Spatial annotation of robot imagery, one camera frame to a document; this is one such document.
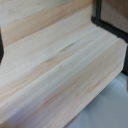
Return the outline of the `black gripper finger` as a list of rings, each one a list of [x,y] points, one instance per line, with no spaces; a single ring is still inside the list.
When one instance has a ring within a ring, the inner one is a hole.
[[[4,56],[4,47],[3,47],[2,35],[1,35],[1,32],[0,32],[0,64],[2,62],[3,56]]]

